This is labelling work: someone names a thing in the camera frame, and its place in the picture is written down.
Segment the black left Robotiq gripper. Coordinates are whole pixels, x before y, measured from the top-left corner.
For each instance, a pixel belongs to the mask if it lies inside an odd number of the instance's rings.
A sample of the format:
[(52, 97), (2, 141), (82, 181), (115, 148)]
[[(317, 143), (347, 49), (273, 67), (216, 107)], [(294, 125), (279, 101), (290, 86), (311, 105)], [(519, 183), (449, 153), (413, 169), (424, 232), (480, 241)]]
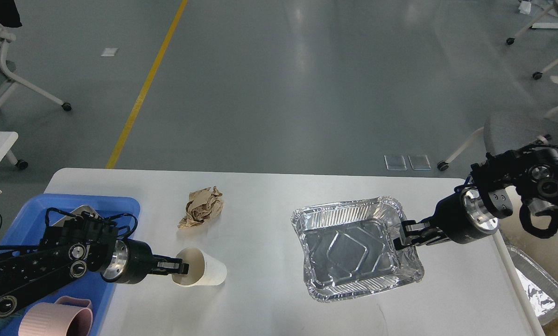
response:
[(145, 242), (116, 240), (112, 259), (101, 272), (101, 278), (108, 283), (137, 284), (151, 272), (158, 276), (183, 276), (188, 274), (189, 268), (189, 264), (177, 262), (176, 258), (153, 255)]

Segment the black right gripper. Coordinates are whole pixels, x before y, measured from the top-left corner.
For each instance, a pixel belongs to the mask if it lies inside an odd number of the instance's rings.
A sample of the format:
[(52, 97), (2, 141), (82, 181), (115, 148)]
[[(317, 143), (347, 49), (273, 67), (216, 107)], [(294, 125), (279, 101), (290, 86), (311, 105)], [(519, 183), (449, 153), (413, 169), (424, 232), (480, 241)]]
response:
[(493, 235), (498, 229), (499, 219), (488, 212), (478, 190), (463, 189), (437, 203), (434, 223), (429, 218), (402, 221), (401, 235), (393, 244), (396, 250), (450, 241), (466, 244)]

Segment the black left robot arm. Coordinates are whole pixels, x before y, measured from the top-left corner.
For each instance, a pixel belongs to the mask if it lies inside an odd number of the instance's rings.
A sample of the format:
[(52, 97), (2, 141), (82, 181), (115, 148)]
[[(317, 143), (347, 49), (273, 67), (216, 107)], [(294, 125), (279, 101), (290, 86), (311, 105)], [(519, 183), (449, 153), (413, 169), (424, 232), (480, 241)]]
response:
[(99, 273), (108, 283), (136, 284), (149, 274), (189, 273), (181, 258), (152, 253), (151, 247), (131, 239), (134, 225), (118, 226), (131, 213), (102, 217), (48, 208), (45, 229), (37, 245), (0, 246), (0, 318), (13, 315), (44, 296), (82, 278)]

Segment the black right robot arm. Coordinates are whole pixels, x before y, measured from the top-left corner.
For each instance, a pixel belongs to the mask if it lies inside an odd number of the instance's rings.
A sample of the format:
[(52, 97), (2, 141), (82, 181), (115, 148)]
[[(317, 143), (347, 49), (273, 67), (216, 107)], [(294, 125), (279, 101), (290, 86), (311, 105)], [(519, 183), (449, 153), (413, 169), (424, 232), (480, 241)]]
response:
[(546, 239), (558, 232), (558, 145), (549, 136), (520, 149), (492, 155), (471, 166), (462, 185), (440, 200), (434, 214), (421, 221), (401, 223), (394, 238), (396, 250), (443, 242), (467, 244), (494, 235), (499, 220), (514, 213), (506, 192), (514, 187), (522, 205), (520, 224), (525, 232)]

